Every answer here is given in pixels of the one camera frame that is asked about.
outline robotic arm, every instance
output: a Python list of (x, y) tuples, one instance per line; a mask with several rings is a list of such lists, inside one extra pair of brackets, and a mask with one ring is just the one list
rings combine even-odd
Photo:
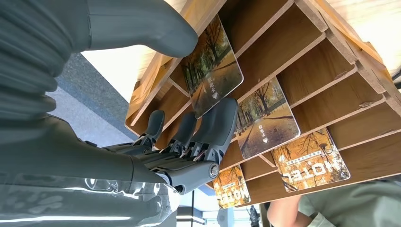
[(190, 54), (197, 35), (163, 0), (2, 0), (0, 25), (0, 226), (154, 225), (176, 209), (175, 194), (217, 176), (234, 133), (233, 99), (209, 111), (193, 137), (187, 114), (157, 151), (162, 111), (134, 143), (106, 148), (47, 114), (56, 103), (45, 92), (73, 52), (143, 44)]

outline wooden shelf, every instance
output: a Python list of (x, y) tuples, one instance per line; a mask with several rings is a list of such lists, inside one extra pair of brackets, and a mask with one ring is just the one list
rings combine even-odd
[[(225, 0), (208, 0), (202, 12), (209, 13), (201, 17), (196, 15), (201, 2), (194, 2), (188, 9), (194, 15), (187, 17), (200, 34)], [(351, 173), (346, 181), (287, 193), (271, 153), (245, 160), (234, 137), (220, 170), (241, 165), (251, 204), (401, 173), (393, 161), (401, 158), (401, 94), (383, 65), (348, 41), (308, 0), (227, 0), (219, 16), (244, 75), (229, 97), (241, 102), (277, 77), (300, 137), (327, 127)], [(158, 148), (168, 144), (183, 115), (192, 111), (180, 60), (160, 67), (148, 98), (126, 119), (130, 130), (142, 133), (152, 111), (164, 110)]]

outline card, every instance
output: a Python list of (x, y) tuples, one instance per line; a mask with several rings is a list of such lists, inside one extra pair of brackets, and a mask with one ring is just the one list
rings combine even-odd
[(198, 119), (244, 80), (218, 16), (199, 36), (194, 51), (183, 58), (181, 68)]
[(298, 137), (299, 127), (273, 78), (239, 104), (236, 136), (244, 159)]
[(220, 209), (249, 203), (248, 188), (240, 165), (224, 170), (213, 180)]
[(272, 155), (287, 192), (350, 178), (326, 128), (274, 149)]

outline green shirt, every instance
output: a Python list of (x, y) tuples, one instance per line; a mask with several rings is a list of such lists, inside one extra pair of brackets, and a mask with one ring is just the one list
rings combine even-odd
[(302, 196), (299, 211), (308, 227), (401, 227), (401, 187), (370, 181)]

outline metal screw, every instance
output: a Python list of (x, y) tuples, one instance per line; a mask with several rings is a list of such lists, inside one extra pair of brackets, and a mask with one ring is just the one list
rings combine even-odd
[(218, 174), (218, 166), (212, 166), (210, 169), (210, 176), (215, 177)]

